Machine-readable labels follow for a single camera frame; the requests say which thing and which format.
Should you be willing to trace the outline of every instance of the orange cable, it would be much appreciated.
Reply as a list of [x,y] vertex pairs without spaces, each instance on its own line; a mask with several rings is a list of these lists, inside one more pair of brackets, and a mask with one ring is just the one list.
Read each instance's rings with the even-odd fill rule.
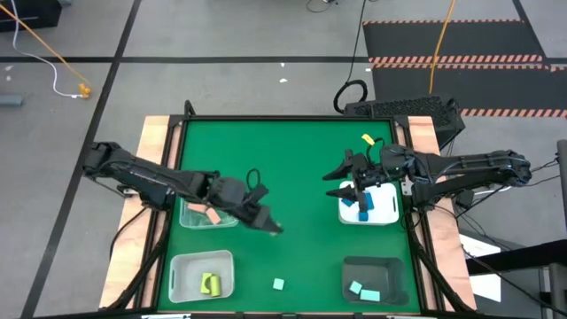
[[6,7],[4,7],[1,4],[0,4],[0,9],[2,9],[4,12],[6,12],[6,14],[8,14],[10,17],[12,17],[12,19],[15,19],[16,21],[18,21],[18,23],[20,23],[21,26],[23,26],[30,34],[32,34],[35,37],[35,39],[37,39],[37,41],[39,41],[41,44],[43,44],[43,46],[45,48],[47,48],[47,50],[49,50],[51,53],[53,53],[53,55],[55,55],[69,70],[71,70],[71,72],[73,72],[75,75],[77,75],[81,80],[85,81],[89,86],[92,86],[92,84],[90,84],[89,80],[87,80],[79,72],[77,72],[75,69],[73,69],[72,66],[69,66],[67,61],[65,61],[65,59],[63,57],[61,57],[57,52],[55,52],[55,50],[53,50],[49,46],[49,44],[47,44],[39,35],[37,35],[34,32],[34,30],[32,30],[30,27],[28,27],[26,23],[24,23],[22,20],[18,19],[18,17],[16,17],[13,13],[10,12],[10,10],[8,10]]
[[447,29],[447,24],[451,19],[453,14],[454,0],[451,1],[451,6],[449,7],[449,12],[445,18],[445,23],[443,23],[443,28],[441,29],[441,34],[439,35],[439,40],[437,41],[437,47],[435,48],[435,54],[433,55],[433,64],[431,65],[431,74],[429,77],[429,94],[433,92],[433,76],[435,74],[435,66],[437,65],[437,56],[439,54],[439,49],[441,48],[441,43],[443,42],[443,36],[445,36],[445,30]]

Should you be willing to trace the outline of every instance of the blue block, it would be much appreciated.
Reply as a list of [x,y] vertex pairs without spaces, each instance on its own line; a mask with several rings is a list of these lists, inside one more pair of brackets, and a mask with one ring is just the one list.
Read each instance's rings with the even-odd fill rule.
[[348,290],[356,294],[359,294],[361,293],[361,289],[362,289],[362,284],[359,284],[353,280],[353,282],[351,283],[351,287]]
[[343,204],[347,205],[347,206],[352,206],[354,203],[346,198],[342,198],[340,201],[343,202]]
[[283,279],[275,278],[274,279],[274,289],[282,290],[284,288],[284,283],[285,283],[285,281]]
[[380,292],[361,290],[361,300],[364,301],[380,301]]
[[365,191],[364,196],[366,197],[366,205],[369,207],[369,210],[374,209],[374,202],[372,201],[372,195],[369,192]]
[[367,222],[369,220],[369,212],[359,212],[358,213],[358,221],[359,222]]

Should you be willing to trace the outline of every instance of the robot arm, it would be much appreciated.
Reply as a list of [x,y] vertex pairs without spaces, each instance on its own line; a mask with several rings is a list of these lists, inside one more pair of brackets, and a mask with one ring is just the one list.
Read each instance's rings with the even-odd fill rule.
[[263,184],[248,191],[245,183],[220,177],[219,172],[169,169],[140,159],[116,143],[93,143],[82,170],[89,179],[112,178],[127,185],[152,209],[171,209],[179,196],[189,203],[220,209],[252,229],[283,231],[271,219],[269,207],[259,203],[268,194]]
[[[513,151],[441,157],[390,144],[380,150],[380,158],[381,163],[375,164],[364,154],[353,154],[347,150],[342,164],[324,176],[323,180],[342,179],[351,175],[354,187],[328,191],[327,195],[358,201],[361,211],[366,211],[364,189],[381,183],[403,181],[407,176],[414,183],[412,206],[431,208],[442,198],[461,191],[491,183],[521,187],[532,178],[530,162]],[[443,175],[458,177],[436,183]]]

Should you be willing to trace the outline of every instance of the green mat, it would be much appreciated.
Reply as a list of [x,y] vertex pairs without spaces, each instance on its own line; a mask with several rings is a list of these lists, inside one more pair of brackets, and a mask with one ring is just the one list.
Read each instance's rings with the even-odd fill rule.
[[[345,149],[366,150],[367,133],[392,142],[387,121],[192,121],[181,169],[220,170],[244,180],[253,167],[270,193],[262,200],[284,232],[268,233],[239,224],[220,230],[188,230],[175,209],[159,293],[159,310],[256,312],[418,313],[408,236],[399,223],[385,227],[342,224],[338,200],[324,182]],[[177,254],[229,250],[234,255],[235,290],[226,299],[173,303],[168,297],[169,263]],[[342,296],[346,256],[397,257],[405,263],[404,306],[351,304]],[[272,288],[282,278],[282,291]]]

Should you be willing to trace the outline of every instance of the clear plastic bin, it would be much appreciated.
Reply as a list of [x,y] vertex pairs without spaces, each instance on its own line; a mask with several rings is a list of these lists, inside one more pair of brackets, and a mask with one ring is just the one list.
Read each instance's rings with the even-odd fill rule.
[[209,230],[226,227],[234,227],[238,225],[238,219],[221,210],[216,210],[216,213],[221,217],[221,222],[214,225],[211,223],[206,214],[196,212],[187,207],[187,202],[181,199],[181,212],[179,213],[179,223],[188,229],[192,230]]
[[[221,279],[221,296],[200,291],[204,273]],[[227,298],[234,291],[234,261],[227,250],[176,255],[169,267],[169,299],[174,302]]]

